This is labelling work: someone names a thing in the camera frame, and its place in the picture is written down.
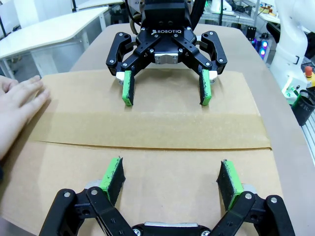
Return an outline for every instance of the cardboard flap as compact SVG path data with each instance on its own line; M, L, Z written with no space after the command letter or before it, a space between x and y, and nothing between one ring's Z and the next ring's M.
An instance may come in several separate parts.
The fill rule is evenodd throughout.
M109 70L49 75L43 82L52 101L38 115L32 141L122 148L270 148L241 73L220 75L207 107L199 105L198 75L191 70L144 70L136 78L133 107L125 106L122 86Z

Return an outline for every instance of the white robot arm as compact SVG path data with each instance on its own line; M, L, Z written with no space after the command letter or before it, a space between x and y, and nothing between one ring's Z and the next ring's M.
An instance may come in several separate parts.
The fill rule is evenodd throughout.
M301 64L308 41L302 26L315 31L315 0L276 0L281 21L280 41L270 66L284 96L293 103L296 95L307 86L307 80L301 70Z

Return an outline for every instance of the finger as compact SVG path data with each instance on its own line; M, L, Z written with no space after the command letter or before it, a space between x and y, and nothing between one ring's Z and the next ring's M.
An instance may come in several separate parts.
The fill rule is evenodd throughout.
M8 92L17 106L25 104L35 92L43 87L43 83L38 81L37 78L25 81L24 84L22 83L13 87L12 90Z
M20 108L23 116L26 117L27 119L31 119L38 112L38 110L44 105L44 103L47 101L49 96L50 96L49 90L45 89L34 100L23 105Z
M17 85L19 82L4 76L0 76L0 95L7 93L11 88Z

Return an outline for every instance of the human hand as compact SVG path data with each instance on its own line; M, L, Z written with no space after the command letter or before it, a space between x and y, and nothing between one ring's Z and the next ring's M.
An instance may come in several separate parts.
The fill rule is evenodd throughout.
M14 84L16 84L14 80L6 80L2 83L2 88L4 88L2 94L0 89L0 160L12 146L24 125L49 97L49 91L45 89L35 99L28 102L30 97L43 87L39 76L17 85Z
M0 96L9 92L19 82L0 75Z

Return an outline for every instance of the black pole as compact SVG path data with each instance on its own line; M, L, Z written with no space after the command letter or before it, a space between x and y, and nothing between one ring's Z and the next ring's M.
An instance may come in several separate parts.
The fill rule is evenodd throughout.
M73 9L72 12L77 12L77 4L75 4L75 0L72 0Z
M2 29L3 35L4 35L4 37L6 37L7 35L6 35L6 32L5 32L2 20L1 20L1 16L0 16L0 25L1 25L1 29Z

